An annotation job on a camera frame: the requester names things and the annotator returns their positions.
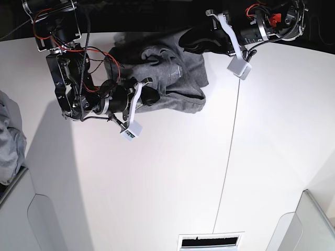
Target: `white plastic part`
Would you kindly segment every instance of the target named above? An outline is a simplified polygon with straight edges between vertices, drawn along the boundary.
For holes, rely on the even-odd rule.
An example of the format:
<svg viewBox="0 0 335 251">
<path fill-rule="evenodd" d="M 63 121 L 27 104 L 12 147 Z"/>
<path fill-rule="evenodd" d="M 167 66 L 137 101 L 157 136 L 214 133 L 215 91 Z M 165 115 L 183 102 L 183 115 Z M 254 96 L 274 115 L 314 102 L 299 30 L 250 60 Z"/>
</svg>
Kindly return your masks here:
<svg viewBox="0 0 335 251">
<path fill-rule="evenodd" d="M 136 104 L 141 96 L 142 86 L 143 83 L 136 83 L 136 85 L 134 86 L 135 94 L 130 103 L 129 115 L 126 121 L 126 128 L 121 131 L 121 135 L 129 141 L 131 141 L 133 138 L 138 138 L 142 131 L 142 126 L 134 120 Z"/>
<path fill-rule="evenodd" d="M 220 13 L 218 15 L 219 22 L 223 28 L 223 30 L 228 34 L 230 37 L 232 46 L 235 50 L 235 56 L 233 57 L 232 61 L 230 62 L 228 66 L 228 70 L 233 72 L 236 76 L 241 78 L 242 80 L 245 80 L 249 72 L 251 71 L 251 64 L 244 60 L 242 56 L 242 52 L 240 49 L 239 42 L 237 41 L 237 37 L 235 35 L 234 30 L 228 25 L 226 16 Z"/>
</svg>

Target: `white table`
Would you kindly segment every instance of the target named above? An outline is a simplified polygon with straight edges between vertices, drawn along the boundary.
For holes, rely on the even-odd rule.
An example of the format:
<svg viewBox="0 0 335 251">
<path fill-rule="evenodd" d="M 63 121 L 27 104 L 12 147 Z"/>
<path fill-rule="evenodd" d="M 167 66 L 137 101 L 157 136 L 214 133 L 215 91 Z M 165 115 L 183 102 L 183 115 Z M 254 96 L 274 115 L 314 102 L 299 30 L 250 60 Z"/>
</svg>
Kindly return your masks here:
<svg viewBox="0 0 335 251">
<path fill-rule="evenodd" d="M 108 51 L 115 35 L 91 37 Z M 240 250 L 266 249 L 332 156 L 335 56 L 279 44 L 258 51 L 241 82 L 215 225 L 238 93 L 228 57 L 204 55 L 201 112 L 139 114 L 141 137 L 129 143 L 113 123 L 61 117 L 34 39 L 0 43 L 0 89 L 20 106 L 35 191 L 53 201 L 69 250 L 175 251 L 179 234 L 212 232 L 245 232 Z"/>
</svg>

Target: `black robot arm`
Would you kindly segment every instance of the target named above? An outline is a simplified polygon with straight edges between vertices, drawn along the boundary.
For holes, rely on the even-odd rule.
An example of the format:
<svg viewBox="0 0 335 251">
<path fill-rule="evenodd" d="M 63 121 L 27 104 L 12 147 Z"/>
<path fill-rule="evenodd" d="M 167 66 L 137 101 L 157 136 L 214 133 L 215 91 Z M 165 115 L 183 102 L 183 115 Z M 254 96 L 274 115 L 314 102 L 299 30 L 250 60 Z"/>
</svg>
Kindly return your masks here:
<svg viewBox="0 0 335 251">
<path fill-rule="evenodd" d="M 135 110 L 153 105 L 160 96 L 148 86 L 151 78 L 142 81 L 120 79 L 118 62 L 95 47 L 82 48 L 75 40 L 81 37 L 77 24 L 77 2 L 73 0 L 23 0 L 30 16 L 39 51 L 48 50 L 47 64 L 55 86 L 55 95 L 65 118 L 85 121 L 106 119 L 121 127 L 121 134 L 131 140 L 139 136 L 141 125 L 134 121 Z M 100 86 L 95 86 L 89 73 L 87 50 L 102 53 L 118 72 Z M 88 116 L 90 113 L 107 117 Z M 121 122 L 114 113 L 122 112 Z"/>
</svg>

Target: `black background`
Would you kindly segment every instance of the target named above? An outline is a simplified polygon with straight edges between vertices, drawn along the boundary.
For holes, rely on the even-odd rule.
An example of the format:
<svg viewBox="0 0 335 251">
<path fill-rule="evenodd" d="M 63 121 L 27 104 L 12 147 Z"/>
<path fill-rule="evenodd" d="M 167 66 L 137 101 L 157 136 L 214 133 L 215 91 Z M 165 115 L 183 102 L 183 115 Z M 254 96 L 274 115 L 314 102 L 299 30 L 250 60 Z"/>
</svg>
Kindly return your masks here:
<svg viewBox="0 0 335 251">
<path fill-rule="evenodd" d="M 217 12 L 228 9 L 232 13 L 243 13 L 255 0 L 78 0 L 89 10 L 92 32 L 170 31 L 200 24 L 207 9 Z M 309 48 L 335 54 L 335 1 L 305 1 L 309 12 L 306 15 L 306 30 L 295 41 L 279 43 Z M 78 14 L 82 33 L 86 30 L 86 19 Z M 21 0 L 0 1 L 0 37 L 28 19 Z M 6 39 L 33 37 L 31 25 L 27 24 Z"/>
</svg>

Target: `gray cloth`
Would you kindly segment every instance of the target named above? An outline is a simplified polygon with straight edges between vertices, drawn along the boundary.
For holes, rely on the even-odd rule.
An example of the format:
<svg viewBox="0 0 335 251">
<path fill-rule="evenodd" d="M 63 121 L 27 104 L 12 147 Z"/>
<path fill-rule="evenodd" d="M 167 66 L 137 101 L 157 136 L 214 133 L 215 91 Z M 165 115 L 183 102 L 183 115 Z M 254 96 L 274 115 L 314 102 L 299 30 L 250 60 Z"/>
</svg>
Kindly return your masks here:
<svg viewBox="0 0 335 251">
<path fill-rule="evenodd" d="M 205 105 L 205 94 L 201 87 L 208 85 L 202 55 L 184 52 L 178 46 L 179 32 L 157 39 L 114 47 L 110 54 L 121 64 L 121 78 L 135 77 L 141 81 L 153 79 L 149 87 L 156 89 L 160 100 L 152 106 L 142 106 L 136 112 L 147 112 L 164 108 L 196 113 Z M 109 63 L 105 61 L 107 73 Z M 113 67 L 113 79 L 117 70 Z"/>
<path fill-rule="evenodd" d="M 17 128 L 10 127 L 10 121 L 8 109 L 0 100 L 0 183 L 6 186 L 19 172 L 26 148 L 25 136 Z"/>
</svg>

